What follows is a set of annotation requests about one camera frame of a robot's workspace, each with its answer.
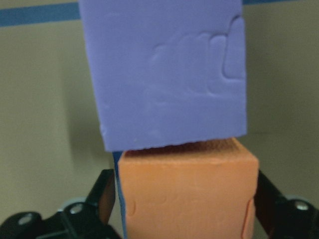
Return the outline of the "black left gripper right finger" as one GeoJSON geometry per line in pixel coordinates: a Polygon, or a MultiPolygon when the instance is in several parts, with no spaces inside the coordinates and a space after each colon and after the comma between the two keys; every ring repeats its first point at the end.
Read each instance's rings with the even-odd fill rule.
{"type": "Polygon", "coordinates": [[[287,201],[281,191],[259,170],[254,196],[255,214],[266,235],[275,235],[287,201]]]}

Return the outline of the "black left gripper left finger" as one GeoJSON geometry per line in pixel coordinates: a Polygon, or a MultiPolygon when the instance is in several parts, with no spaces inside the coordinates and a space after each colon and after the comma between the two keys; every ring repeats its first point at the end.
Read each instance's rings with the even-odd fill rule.
{"type": "Polygon", "coordinates": [[[115,204],[115,173],[113,169],[101,171],[95,184],[86,198],[86,204],[97,209],[97,215],[101,223],[109,222],[115,204]]]}

